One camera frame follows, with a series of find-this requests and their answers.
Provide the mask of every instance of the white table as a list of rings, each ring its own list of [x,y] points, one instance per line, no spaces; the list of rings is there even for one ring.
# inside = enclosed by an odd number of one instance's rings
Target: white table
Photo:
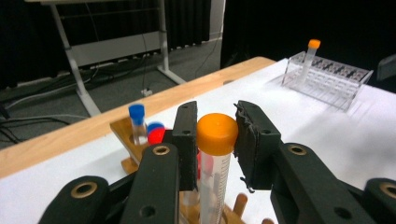
[[[238,100],[259,105],[282,133],[282,140],[311,147],[336,177],[364,188],[373,177],[396,179],[396,94],[363,86],[355,104],[343,112],[296,91],[281,87],[287,61],[283,60],[250,76],[199,95],[198,118],[220,112],[232,116]],[[147,118],[172,128],[177,106]],[[60,156],[0,179],[0,223],[37,223],[47,205],[69,181],[99,175],[111,184],[123,176],[120,161],[128,157],[113,134],[94,140]],[[261,223],[276,220],[270,191],[249,194],[239,180],[242,172],[232,158],[226,203],[236,195],[248,196],[242,219]]]

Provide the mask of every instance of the wooden table edge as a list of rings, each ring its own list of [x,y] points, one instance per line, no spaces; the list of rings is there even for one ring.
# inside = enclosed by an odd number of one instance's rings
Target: wooden table edge
[[[146,116],[153,116],[169,107],[181,104],[197,95],[214,90],[224,82],[236,80],[275,63],[255,57],[221,69],[204,77],[177,85],[133,103],[146,106]],[[51,133],[0,150],[0,178],[12,175],[42,161],[111,133],[110,122],[128,117],[128,105],[122,105],[101,115],[85,119]]]

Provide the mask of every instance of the table surface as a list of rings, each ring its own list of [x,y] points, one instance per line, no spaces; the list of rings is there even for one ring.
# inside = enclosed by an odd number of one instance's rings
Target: table surface
[[[185,102],[197,101],[199,119],[213,112],[234,117],[233,104],[250,101],[275,124],[283,142],[311,147],[337,178],[360,189],[370,178],[396,179],[396,94],[364,85],[344,112],[282,87],[286,66],[287,60],[255,58],[140,102],[149,105],[147,122],[161,121],[172,128],[177,107]],[[237,80],[223,86],[228,79]],[[1,152],[7,171],[0,179],[0,222],[36,223],[59,190],[82,175],[99,175],[110,184],[125,176],[120,161],[128,153],[108,124],[125,118],[127,106]],[[243,192],[248,196],[242,216],[246,223],[276,219],[270,191],[249,194],[240,176],[232,157],[225,202],[233,206]]]
[[[136,102],[146,106],[147,117],[150,117],[173,105],[218,88],[226,81],[244,77],[272,63],[274,61],[266,58],[253,58]],[[0,150],[0,178],[111,133],[109,123],[128,116],[128,105],[123,105],[99,116]]]

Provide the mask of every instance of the blue cap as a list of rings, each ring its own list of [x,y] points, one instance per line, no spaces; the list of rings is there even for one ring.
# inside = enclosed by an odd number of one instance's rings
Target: blue cap
[[[130,105],[129,117],[131,117],[134,125],[142,125],[145,117],[145,107],[143,105]]]
[[[148,134],[150,134],[151,131],[153,131],[154,129],[157,129],[157,128],[165,128],[165,126],[161,122],[158,122],[158,121],[151,122],[148,125]]]

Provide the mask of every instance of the red cap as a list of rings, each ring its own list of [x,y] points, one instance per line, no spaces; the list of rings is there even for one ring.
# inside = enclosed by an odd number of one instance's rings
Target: red cap
[[[165,135],[165,128],[156,128],[148,135],[148,142],[150,145],[159,144],[163,141]]]

